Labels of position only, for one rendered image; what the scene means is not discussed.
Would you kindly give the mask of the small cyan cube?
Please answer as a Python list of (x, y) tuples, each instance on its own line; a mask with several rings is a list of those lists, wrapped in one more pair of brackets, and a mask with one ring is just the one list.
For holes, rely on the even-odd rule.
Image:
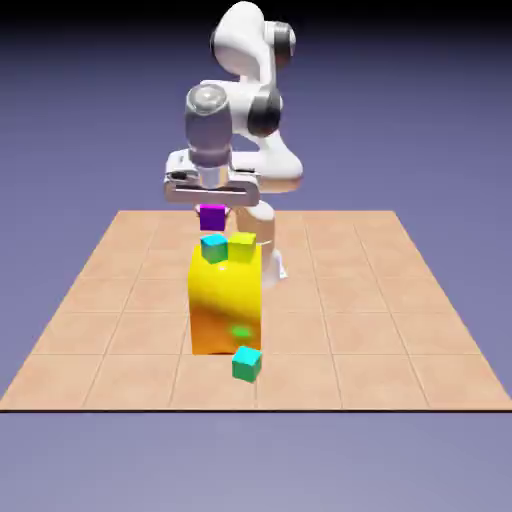
[(228, 259), (228, 240), (223, 234), (214, 233), (201, 237), (201, 255), (210, 264)]

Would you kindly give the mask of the small green cube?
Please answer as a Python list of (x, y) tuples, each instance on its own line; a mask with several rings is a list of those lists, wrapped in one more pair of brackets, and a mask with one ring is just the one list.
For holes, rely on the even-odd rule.
[(245, 382), (256, 381), (262, 367), (262, 352), (240, 346), (232, 357), (232, 376)]

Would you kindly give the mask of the large yellow box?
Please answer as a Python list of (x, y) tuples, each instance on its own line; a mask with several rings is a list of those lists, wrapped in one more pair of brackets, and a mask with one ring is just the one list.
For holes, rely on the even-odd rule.
[(208, 262), (196, 246), (188, 272), (189, 326), (194, 355), (261, 348), (261, 249), (247, 262)]

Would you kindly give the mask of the small yellow cube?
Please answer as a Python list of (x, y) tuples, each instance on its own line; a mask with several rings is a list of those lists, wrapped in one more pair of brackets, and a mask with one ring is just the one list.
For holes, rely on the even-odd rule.
[(234, 232), (228, 239), (228, 260), (237, 263), (251, 261), (256, 249), (256, 234)]

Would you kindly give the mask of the small purple cube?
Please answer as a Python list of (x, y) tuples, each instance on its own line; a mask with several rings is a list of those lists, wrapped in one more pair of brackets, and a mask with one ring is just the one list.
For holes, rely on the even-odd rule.
[(199, 221), (201, 231), (223, 232), (226, 226), (226, 207), (222, 204), (201, 204)]

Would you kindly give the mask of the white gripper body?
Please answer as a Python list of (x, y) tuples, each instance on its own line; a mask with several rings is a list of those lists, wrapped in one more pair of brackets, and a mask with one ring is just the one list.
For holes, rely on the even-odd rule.
[(214, 189), (206, 189), (197, 183), (167, 182), (164, 184), (164, 196), (170, 203), (236, 207), (257, 205), (260, 191), (255, 182), (247, 180), (232, 180)]

